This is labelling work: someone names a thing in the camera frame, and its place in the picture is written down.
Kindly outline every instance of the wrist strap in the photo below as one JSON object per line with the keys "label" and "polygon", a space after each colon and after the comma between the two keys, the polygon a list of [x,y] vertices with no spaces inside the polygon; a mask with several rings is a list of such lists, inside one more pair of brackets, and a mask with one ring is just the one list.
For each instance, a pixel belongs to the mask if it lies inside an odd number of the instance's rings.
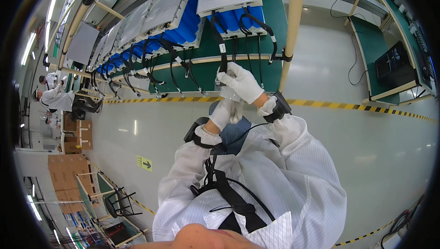
{"label": "wrist strap", "polygon": [[276,96],[276,106],[272,109],[272,114],[263,116],[268,123],[273,123],[277,119],[282,119],[284,114],[289,114],[292,110],[281,92],[276,92],[274,95]]}

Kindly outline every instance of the white cable tie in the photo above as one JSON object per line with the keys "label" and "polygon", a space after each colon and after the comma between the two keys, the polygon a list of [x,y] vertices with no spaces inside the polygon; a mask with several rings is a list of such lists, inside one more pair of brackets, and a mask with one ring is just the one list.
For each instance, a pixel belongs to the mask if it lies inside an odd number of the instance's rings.
{"label": "white cable tie", "polygon": [[219,44],[220,53],[226,53],[226,45],[224,43]]}

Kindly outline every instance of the cardboard box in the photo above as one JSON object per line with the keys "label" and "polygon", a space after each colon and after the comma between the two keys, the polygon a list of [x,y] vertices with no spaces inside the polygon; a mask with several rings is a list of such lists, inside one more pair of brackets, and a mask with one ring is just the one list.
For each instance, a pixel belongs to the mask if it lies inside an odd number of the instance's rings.
{"label": "cardboard box", "polygon": [[61,173],[58,169],[57,155],[48,155],[47,157],[47,167],[49,168],[49,173],[51,174],[52,184],[55,191],[63,190],[63,183],[61,181]]}
{"label": "cardboard box", "polygon": [[83,150],[93,149],[93,135],[92,135],[92,121],[91,120],[77,120],[77,145],[81,145]]}
{"label": "cardboard box", "polygon": [[[55,191],[56,198],[58,198],[59,201],[67,201],[67,197],[64,191]],[[63,214],[69,214],[72,213],[72,209],[70,208],[70,204],[60,204],[61,211]]]}
{"label": "cardboard box", "polygon": [[72,121],[70,119],[70,116],[64,112],[63,115],[63,130],[64,131],[76,131],[77,130],[77,124],[75,121]]}
{"label": "cardboard box", "polygon": [[[76,175],[85,174],[89,172],[87,159],[82,154],[75,154],[74,161],[72,161],[71,163],[71,167],[72,167],[71,170],[74,171]],[[93,190],[91,189],[90,175],[79,175],[78,177],[80,178],[81,183],[86,188],[86,191],[92,194]]]}
{"label": "cardboard box", "polygon": [[[65,190],[64,191],[67,197],[68,201],[81,201],[81,195],[80,195],[80,191],[78,188],[76,189],[70,189],[70,190]],[[72,212],[80,212],[83,210],[81,203],[70,203],[69,204],[70,209],[72,210]]]}
{"label": "cardboard box", "polygon": [[61,174],[63,190],[78,188],[77,184],[77,156],[82,154],[61,154],[57,155],[58,169]]}

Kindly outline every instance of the elastic cuff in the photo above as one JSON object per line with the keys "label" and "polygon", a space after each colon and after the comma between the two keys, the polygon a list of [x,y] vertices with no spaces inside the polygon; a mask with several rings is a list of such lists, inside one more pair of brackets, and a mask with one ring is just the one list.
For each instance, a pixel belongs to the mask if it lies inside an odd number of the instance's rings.
{"label": "elastic cuff", "polygon": [[222,143],[220,135],[213,134],[209,131],[207,131],[205,128],[205,124],[198,126],[195,128],[195,135],[200,137],[200,142],[202,144],[208,144],[208,145],[217,145],[219,143]]}
{"label": "elastic cuff", "polygon": [[273,109],[276,106],[276,99],[277,99],[276,96],[269,97],[269,100],[267,100],[260,109],[257,109],[256,111],[257,114],[260,116],[266,116],[272,114]]}

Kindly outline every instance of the green table surface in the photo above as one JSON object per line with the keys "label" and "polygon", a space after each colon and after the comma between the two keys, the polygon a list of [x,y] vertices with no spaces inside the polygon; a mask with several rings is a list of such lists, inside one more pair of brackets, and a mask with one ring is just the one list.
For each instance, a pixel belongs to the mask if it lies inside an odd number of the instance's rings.
{"label": "green table surface", "polygon": [[396,4],[394,4],[393,1],[391,1],[391,0],[385,0],[385,1],[390,6],[390,8],[393,10],[394,15],[396,16],[396,20],[399,22],[400,26],[402,27],[402,30],[408,39],[408,44],[410,45],[410,48],[412,48],[411,50],[407,49],[407,51],[411,52],[413,54],[414,63],[415,63],[414,66],[417,68],[417,76],[418,76],[419,82],[421,84],[425,85],[426,87],[432,88],[431,81],[429,79],[425,80],[421,76],[421,73],[423,72],[421,68],[423,67],[424,63],[422,61],[420,63],[420,61],[418,61],[417,55],[416,55],[417,53],[421,54],[420,47],[418,46],[418,43],[417,43],[414,35],[412,35],[410,32],[409,24],[408,24],[407,20],[405,19],[405,15],[402,12],[400,12],[399,7]]}
{"label": "green table surface", "polygon": [[[350,19],[355,28],[356,36],[359,38],[361,51],[363,52],[363,56],[365,58],[366,68],[368,70],[367,76],[371,89],[370,95],[376,96],[383,92],[389,91],[390,88],[378,83],[376,78],[376,69],[374,66],[374,62],[388,51],[388,46],[381,30],[377,26],[360,18],[351,17]],[[380,98],[378,101],[399,104],[399,93]]]}
{"label": "green table surface", "polygon": [[[269,25],[274,35],[277,39],[277,53],[281,54],[282,48],[286,45],[286,34],[287,34],[287,17],[284,10],[283,0],[263,0],[263,13],[264,19],[267,25]],[[258,54],[258,37],[248,37],[249,42],[249,53]],[[232,40],[226,40],[226,50],[227,54],[232,54]],[[190,55],[192,59],[203,58],[210,56],[219,56],[218,43],[214,39],[211,28],[209,26],[209,21],[206,19],[203,33],[201,36],[200,47],[195,48],[191,54],[192,50],[185,51],[185,59],[189,59]],[[270,36],[261,36],[261,53],[262,54],[272,54],[273,43]],[[178,52],[180,58],[184,58],[183,51]],[[246,54],[245,38],[238,39],[237,54]],[[170,54],[164,54],[154,59],[155,65],[167,64],[170,62]],[[252,69],[254,76],[258,81],[259,70],[258,70],[258,60],[251,60]],[[247,60],[239,60],[239,65],[249,69]],[[143,67],[140,63],[133,64],[136,70],[141,70]],[[199,86],[206,91],[214,90],[214,80],[217,72],[217,68],[220,66],[220,61],[209,62],[209,63],[198,63],[193,64],[192,72],[195,80],[198,82]],[[179,85],[182,92],[193,92],[197,91],[197,88],[192,83],[189,78],[185,78],[184,69],[181,66],[173,67],[173,74],[176,83]],[[261,61],[261,72],[263,75],[264,88],[267,92],[276,92],[279,87],[279,81],[281,78],[281,61],[274,61],[271,65],[267,64],[267,60]],[[113,77],[121,75],[121,72],[116,72]],[[159,85],[158,89],[161,92],[177,92],[174,86],[170,69],[155,70],[153,73],[154,77],[158,80],[166,81],[166,84]],[[154,93],[154,88],[150,84],[150,92]]]}

